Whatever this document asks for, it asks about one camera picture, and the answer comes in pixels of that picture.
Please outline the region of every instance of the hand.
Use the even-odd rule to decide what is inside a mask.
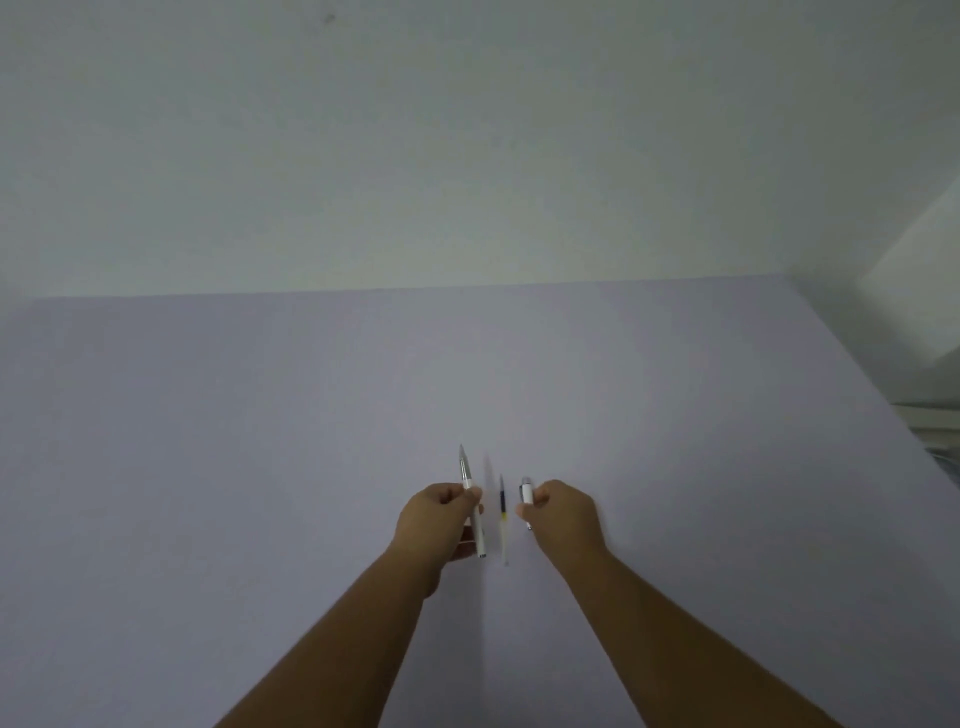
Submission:
[[[464,526],[464,521],[482,496],[483,491],[476,486],[464,490],[460,483],[435,483],[410,498],[400,511],[387,552],[423,570],[429,579],[427,596],[437,590],[440,571],[448,561],[477,552],[473,531]]]
[[[534,489],[534,502],[516,514],[530,523],[537,543],[560,573],[594,554],[607,553],[593,498],[561,480]]]

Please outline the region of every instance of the white pen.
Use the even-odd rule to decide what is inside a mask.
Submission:
[[[464,452],[464,446],[460,446],[460,476],[464,479],[464,488],[473,487],[473,478],[470,477],[470,464],[467,462],[467,454]],[[487,543],[483,537],[483,523],[480,521],[480,506],[473,506],[473,513],[470,514],[470,528],[473,529],[473,540],[477,544],[477,556],[484,558],[487,556]]]
[[[520,500],[524,503],[534,502],[534,481],[528,477],[523,478],[520,481]],[[532,531],[534,527],[527,523],[527,530]]]

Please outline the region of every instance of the forearm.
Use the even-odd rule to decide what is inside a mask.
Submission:
[[[430,579],[402,556],[382,555],[220,727],[375,726]]]
[[[561,574],[652,728],[836,725],[608,552]]]

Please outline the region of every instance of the left hand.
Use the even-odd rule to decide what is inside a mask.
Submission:
[[[448,561],[476,553],[473,532],[464,521],[480,502],[483,491],[474,486],[464,490],[461,483],[435,483],[410,498],[400,511],[394,539],[388,553],[412,561],[424,569],[432,595],[440,583],[440,571]]]

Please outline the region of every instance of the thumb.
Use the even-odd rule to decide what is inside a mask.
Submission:
[[[477,486],[467,488],[459,496],[450,501],[450,506],[456,512],[457,518],[465,521],[473,512],[480,498],[483,497],[483,491]]]

